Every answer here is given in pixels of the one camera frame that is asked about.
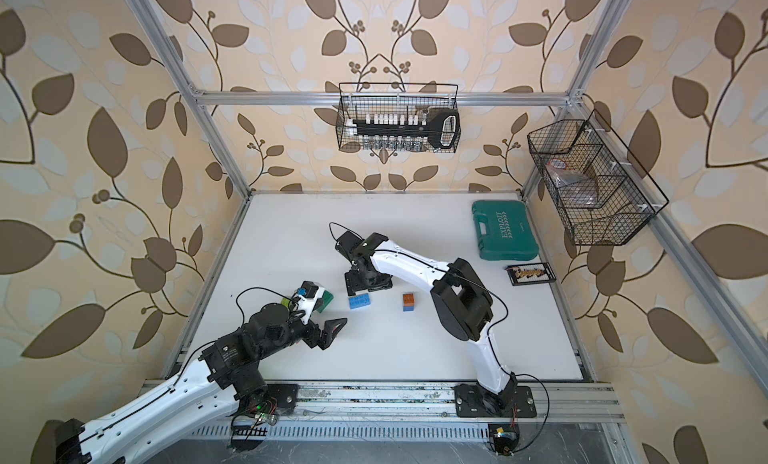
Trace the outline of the light blue long lego brick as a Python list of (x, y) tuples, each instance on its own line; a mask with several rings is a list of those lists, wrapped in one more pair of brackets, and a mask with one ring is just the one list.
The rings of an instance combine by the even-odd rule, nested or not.
[(349, 298), (349, 307), (354, 309), (360, 309), (371, 305), (370, 295), (367, 293), (351, 296)]

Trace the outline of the dark green lego brick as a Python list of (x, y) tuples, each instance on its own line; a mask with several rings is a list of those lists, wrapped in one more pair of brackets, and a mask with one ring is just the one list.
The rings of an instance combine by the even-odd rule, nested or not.
[(325, 290), (322, 296), (316, 300), (314, 311), (318, 313), (322, 313), (327, 308), (327, 306), (333, 301), (333, 299), (334, 299), (334, 295), (328, 290)]

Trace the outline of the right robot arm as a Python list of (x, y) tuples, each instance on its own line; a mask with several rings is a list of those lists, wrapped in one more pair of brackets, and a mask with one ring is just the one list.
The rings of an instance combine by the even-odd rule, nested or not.
[(350, 263), (345, 273), (350, 297), (387, 290), (394, 278), (427, 292), (443, 328), (469, 345), (477, 386), (484, 396), (499, 406), (511, 401), (517, 379), (503, 368), (493, 349), (493, 295), (468, 261), (430, 259), (376, 232), (364, 238), (348, 229), (334, 241), (335, 249)]

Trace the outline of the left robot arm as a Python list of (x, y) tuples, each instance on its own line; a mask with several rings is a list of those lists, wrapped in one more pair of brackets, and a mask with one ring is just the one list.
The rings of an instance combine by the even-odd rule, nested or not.
[(100, 418), (70, 419), (54, 431), (57, 463), (144, 463), (201, 426), (266, 403), (259, 365), (298, 342), (327, 349), (346, 318), (313, 322), (270, 303), (206, 345), (175, 376)]

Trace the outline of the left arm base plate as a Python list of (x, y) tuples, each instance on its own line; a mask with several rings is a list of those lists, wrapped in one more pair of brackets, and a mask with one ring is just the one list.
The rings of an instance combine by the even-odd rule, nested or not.
[(264, 390), (240, 400), (237, 415), (259, 414), (291, 415), (298, 402), (299, 385), (296, 383), (268, 382)]

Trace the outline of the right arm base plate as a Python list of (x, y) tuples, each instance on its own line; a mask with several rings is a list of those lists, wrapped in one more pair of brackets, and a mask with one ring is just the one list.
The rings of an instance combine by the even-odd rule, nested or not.
[(519, 384), (494, 394), (479, 384), (453, 387), (456, 414), (460, 418), (535, 418), (538, 416), (532, 390)]

